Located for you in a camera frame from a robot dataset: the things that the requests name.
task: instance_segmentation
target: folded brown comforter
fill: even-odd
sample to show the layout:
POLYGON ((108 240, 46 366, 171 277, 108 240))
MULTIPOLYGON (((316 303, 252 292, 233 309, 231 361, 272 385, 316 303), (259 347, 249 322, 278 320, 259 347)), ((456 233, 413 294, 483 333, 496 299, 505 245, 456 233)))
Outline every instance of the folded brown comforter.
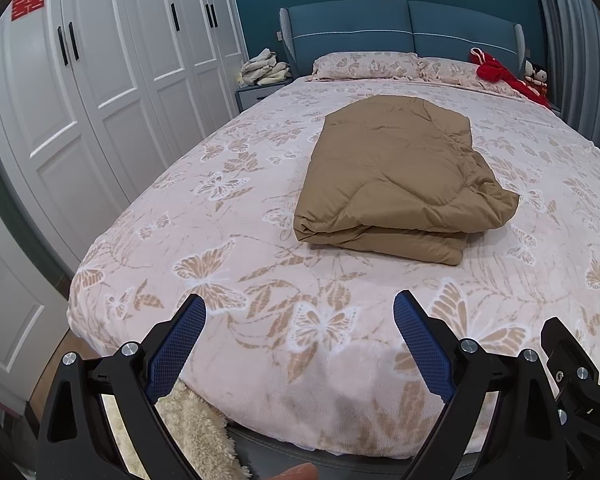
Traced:
POLYGON ((518 199, 472 150, 468 118, 374 96, 325 118, 294 231, 312 244, 457 265, 468 234, 504 225, 518 199))

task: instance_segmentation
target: pink floral bedsheet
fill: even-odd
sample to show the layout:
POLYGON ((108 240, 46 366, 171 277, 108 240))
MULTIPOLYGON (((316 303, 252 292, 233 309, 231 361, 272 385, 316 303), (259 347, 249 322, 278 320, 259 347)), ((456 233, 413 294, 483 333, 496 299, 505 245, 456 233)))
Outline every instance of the pink floral bedsheet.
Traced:
MULTIPOLYGON (((442 402, 392 318, 411 289, 458 337, 542 354, 559 316, 600 369, 600 150, 519 98, 396 80, 297 80, 176 162, 100 236, 72 283, 72 330, 101 354, 188 294, 207 325, 181 378, 229 418, 304 448, 410 456, 442 402), (459 267, 299 243, 296 199, 326 114, 375 94, 467 115, 520 207, 459 267)), ((470 450, 484 439, 493 399, 470 450)))

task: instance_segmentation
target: curtain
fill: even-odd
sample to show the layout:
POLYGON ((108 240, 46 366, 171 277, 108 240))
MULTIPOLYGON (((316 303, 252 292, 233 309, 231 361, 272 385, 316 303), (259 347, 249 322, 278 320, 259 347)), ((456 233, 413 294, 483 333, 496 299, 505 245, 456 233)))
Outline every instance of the curtain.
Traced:
POLYGON ((591 0, 540 0, 550 94, 562 120, 600 148, 600 11, 591 0))

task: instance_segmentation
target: nightstand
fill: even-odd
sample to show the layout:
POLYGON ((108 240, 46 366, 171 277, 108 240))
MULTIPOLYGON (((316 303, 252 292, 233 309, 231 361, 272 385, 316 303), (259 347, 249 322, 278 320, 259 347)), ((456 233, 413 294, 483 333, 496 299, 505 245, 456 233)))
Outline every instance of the nightstand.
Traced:
POLYGON ((551 111, 557 116, 557 117, 561 117, 562 115, 562 111, 560 110, 560 108, 558 108, 556 105, 554 105, 551 101, 549 101, 549 108, 551 108, 551 111))
POLYGON ((285 87, 291 83, 293 79, 290 77, 286 78, 280 83, 273 83, 271 85, 262 86, 245 86, 235 91, 235 100, 238 101, 238 110, 240 112, 245 111, 247 108, 251 108, 254 104, 262 101, 265 97, 277 92, 282 87, 285 87))

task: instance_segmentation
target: floral pillowcase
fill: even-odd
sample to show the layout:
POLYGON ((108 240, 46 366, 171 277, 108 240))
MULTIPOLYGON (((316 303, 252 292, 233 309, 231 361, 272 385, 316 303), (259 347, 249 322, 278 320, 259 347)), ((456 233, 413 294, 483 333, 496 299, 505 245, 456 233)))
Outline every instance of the floral pillowcase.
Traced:
POLYGON ((333 52, 314 62, 317 79, 420 79, 413 52, 333 52))
POLYGON ((522 97, 521 93, 504 81, 491 83, 480 79, 476 73, 477 70, 476 64, 455 59, 421 57, 418 60, 418 72, 424 81, 478 88, 510 97, 522 97))

